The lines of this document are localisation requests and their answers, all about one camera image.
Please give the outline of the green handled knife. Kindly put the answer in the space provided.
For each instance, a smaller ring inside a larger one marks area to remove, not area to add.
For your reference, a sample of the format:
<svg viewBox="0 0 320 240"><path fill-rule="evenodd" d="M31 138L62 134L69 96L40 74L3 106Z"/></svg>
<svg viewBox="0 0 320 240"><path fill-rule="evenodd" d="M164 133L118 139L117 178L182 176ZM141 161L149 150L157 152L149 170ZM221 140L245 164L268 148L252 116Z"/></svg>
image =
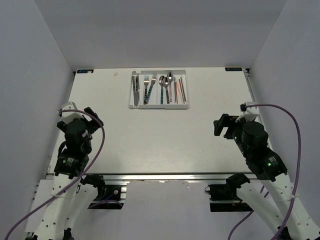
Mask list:
<svg viewBox="0 0 320 240"><path fill-rule="evenodd" d="M137 75L135 76L135 85L136 85L136 107L139 106L139 102L140 102L140 91L138 91L137 89L137 81L136 81L136 77Z"/></svg>

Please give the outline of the dark handled knife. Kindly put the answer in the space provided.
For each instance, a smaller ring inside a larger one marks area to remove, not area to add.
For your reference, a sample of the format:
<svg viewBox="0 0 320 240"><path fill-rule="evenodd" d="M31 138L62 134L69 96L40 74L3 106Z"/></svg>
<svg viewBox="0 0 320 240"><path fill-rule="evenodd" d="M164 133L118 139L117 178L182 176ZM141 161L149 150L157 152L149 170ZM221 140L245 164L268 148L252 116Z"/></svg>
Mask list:
<svg viewBox="0 0 320 240"><path fill-rule="evenodd" d="M132 92L133 92L133 106L136 107L136 78L135 76L133 75L131 77L131 81L132 81Z"/></svg>

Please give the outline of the dark handled fork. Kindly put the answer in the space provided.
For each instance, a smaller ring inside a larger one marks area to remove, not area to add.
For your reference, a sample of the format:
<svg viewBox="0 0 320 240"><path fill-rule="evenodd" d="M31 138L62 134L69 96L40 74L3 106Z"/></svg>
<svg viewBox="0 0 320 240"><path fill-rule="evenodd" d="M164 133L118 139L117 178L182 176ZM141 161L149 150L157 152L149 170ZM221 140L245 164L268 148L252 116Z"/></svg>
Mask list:
<svg viewBox="0 0 320 240"><path fill-rule="evenodd" d="M143 100L143 104L146 105L147 104L147 97L148 97L148 86L149 86L149 76L145 75L144 76L144 100Z"/></svg>

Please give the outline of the pink handled spoon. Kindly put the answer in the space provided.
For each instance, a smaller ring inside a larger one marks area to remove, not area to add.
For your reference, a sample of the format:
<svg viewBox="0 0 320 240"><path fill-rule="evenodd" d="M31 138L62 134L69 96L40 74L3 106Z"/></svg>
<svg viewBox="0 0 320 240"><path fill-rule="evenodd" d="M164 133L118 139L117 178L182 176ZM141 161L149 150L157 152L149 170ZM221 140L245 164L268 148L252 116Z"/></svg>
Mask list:
<svg viewBox="0 0 320 240"><path fill-rule="evenodd" d="M168 87L169 87L169 102L171 103L172 102L172 82L173 82L173 73L172 72L169 72L167 74L167 78L168 78Z"/></svg>

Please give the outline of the dark handled spoon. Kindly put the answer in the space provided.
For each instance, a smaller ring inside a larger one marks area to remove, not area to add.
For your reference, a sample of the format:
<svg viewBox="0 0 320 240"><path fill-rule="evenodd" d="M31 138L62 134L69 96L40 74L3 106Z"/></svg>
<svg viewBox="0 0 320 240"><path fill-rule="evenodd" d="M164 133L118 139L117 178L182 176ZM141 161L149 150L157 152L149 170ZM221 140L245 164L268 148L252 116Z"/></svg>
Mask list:
<svg viewBox="0 0 320 240"><path fill-rule="evenodd" d="M167 104L170 103L170 96L169 96L169 91L168 91L168 87L169 87L169 80L167 77L165 77L162 81L162 85L165 88L165 94L166 94L166 102Z"/></svg>

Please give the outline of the green handled fork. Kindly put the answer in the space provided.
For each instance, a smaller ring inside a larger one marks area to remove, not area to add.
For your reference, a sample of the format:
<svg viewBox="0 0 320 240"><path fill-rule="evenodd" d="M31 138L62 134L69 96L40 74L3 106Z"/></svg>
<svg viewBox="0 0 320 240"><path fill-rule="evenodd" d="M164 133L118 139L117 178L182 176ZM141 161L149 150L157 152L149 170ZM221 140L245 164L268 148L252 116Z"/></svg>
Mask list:
<svg viewBox="0 0 320 240"><path fill-rule="evenodd" d="M147 101L148 101L148 99L150 99L150 96L151 96L151 93L152 93L152 90L153 90L153 86L154 86L154 84L156 83L156 80L157 80L157 74L154 73L154 74L152 75L151 84L150 84L150 87L149 87L149 89L148 89Z"/></svg>

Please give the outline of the green handled spoon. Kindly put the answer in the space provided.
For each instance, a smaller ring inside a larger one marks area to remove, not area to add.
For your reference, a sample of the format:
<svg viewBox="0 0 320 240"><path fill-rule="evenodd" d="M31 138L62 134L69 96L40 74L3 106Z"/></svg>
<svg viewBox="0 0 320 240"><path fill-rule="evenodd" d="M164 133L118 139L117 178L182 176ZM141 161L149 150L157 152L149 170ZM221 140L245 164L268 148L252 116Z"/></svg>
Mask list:
<svg viewBox="0 0 320 240"><path fill-rule="evenodd" d="M164 103L164 82L165 76L161 75L159 78L159 85L160 85L160 104L162 105Z"/></svg>

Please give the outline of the pink handled knife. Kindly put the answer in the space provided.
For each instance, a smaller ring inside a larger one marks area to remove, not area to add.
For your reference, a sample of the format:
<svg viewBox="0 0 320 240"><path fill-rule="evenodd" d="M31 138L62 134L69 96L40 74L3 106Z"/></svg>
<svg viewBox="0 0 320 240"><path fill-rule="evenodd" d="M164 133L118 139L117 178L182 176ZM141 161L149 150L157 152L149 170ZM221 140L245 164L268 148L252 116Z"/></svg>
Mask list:
<svg viewBox="0 0 320 240"><path fill-rule="evenodd" d="M140 91L140 75L137 74L136 76L136 85L137 85L137 91L139 92Z"/></svg>

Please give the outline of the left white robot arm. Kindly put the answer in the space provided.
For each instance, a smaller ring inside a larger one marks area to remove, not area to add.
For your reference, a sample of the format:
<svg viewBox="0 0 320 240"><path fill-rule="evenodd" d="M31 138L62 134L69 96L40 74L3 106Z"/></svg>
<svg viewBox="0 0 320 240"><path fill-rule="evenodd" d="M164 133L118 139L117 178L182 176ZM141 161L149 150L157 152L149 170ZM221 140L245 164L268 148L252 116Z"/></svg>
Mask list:
<svg viewBox="0 0 320 240"><path fill-rule="evenodd" d="M90 107L79 110L72 101L63 105L57 114L60 117L57 128L64 134L64 141L58 148L51 197L32 211L45 209L31 240L73 239L77 216L93 199L99 200L106 193L100 176L87 175L106 140L103 132L97 153L90 159L93 134L104 129L103 121Z"/></svg>

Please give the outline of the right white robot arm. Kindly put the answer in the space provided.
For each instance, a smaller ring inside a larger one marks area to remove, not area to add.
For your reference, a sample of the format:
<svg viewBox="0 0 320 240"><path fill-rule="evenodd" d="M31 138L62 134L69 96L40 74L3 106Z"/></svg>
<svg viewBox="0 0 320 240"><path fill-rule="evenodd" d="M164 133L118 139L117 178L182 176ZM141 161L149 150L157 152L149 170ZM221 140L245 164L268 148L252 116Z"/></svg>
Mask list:
<svg viewBox="0 0 320 240"><path fill-rule="evenodd" d="M214 135L226 128L224 138L234 140L246 165L269 192L275 204L254 191L243 173L226 179L226 195L241 199L266 223L278 240L318 240L320 228L312 220L300 199L294 196L288 169L281 157L268 146L269 135L255 118L222 114L214 120Z"/></svg>

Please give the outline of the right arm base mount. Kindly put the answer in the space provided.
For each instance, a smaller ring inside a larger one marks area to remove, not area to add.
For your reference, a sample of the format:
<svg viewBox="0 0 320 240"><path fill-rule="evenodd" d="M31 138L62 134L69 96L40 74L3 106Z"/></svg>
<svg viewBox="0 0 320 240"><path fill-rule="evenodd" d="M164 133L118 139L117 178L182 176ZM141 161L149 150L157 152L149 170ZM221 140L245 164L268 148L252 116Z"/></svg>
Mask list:
<svg viewBox="0 0 320 240"><path fill-rule="evenodd" d="M204 188L209 195L209 206L212 213L250 212L249 205L232 195L225 184L209 184Z"/></svg>

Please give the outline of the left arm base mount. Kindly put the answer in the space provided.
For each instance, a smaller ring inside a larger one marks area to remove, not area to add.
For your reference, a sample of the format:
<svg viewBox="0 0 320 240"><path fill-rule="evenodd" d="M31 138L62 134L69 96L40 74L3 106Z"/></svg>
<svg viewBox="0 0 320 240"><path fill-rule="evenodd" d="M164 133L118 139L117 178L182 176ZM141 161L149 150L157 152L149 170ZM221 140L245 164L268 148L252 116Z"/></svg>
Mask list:
<svg viewBox="0 0 320 240"><path fill-rule="evenodd" d="M127 192L127 186L124 183L105 180L102 175L86 176L82 184L85 183L97 189L97 196L88 209L121 210L123 208Z"/></svg>

